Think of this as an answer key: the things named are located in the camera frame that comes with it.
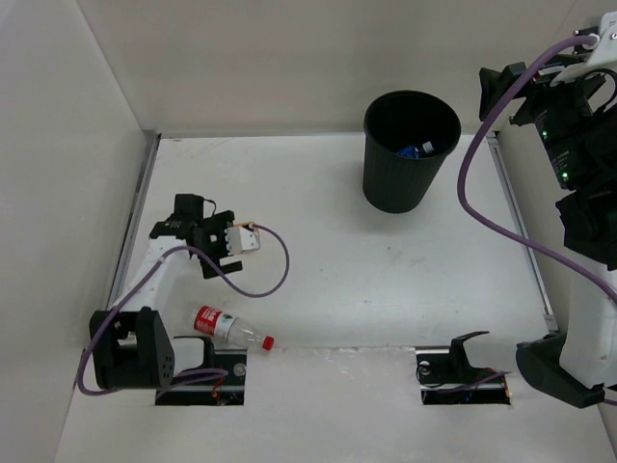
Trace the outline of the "blue label clear bottle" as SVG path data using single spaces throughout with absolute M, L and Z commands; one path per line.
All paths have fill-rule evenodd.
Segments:
M 397 154 L 404 158 L 419 159 L 433 155 L 436 150 L 436 145 L 433 142 L 427 141 L 420 146 L 409 145 L 399 150 Z

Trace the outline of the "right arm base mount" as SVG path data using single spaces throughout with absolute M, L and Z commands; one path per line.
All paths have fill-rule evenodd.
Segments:
M 475 331 L 452 339 L 449 345 L 419 346 L 416 352 L 416 380 L 423 405 L 510 405 L 506 381 L 509 371 L 474 367 L 465 342 L 487 335 Z

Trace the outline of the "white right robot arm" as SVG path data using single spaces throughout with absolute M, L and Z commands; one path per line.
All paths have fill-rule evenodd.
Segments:
M 461 165 L 457 196 L 464 211 L 485 227 L 578 274 L 572 285 L 567 332 L 519 343 L 516 363 L 532 388 L 586 408 L 603 403 L 606 391 L 616 388 L 616 98 L 611 96 L 597 109 L 589 104 L 590 97 L 616 73 L 597 68 L 568 82 L 551 82 L 559 71 L 577 63 L 574 57 L 557 55 L 542 67 L 516 63 L 503 70 L 479 71 L 482 124 Z M 523 104 L 510 123 L 535 126 L 555 178 L 568 193 L 555 207 L 564 229 L 564 246 L 579 255 L 579 261 L 497 225 L 467 199 L 471 159 L 493 121 L 514 98 Z

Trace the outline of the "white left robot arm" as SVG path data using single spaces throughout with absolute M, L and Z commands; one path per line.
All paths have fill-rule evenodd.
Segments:
M 216 373 L 216 360 L 202 337 L 172 339 L 162 314 L 180 270 L 193 256 L 205 255 L 205 279 L 242 269 L 240 262 L 222 265 L 230 256 L 227 229 L 235 215 L 226 210 L 204 215 L 206 199 L 177 194 L 171 215 L 155 223 L 148 251 L 134 279 L 109 311 L 90 319 L 91 344 L 85 359 L 103 394 L 116 390 L 162 390 L 184 372 L 195 384 L 206 384 Z

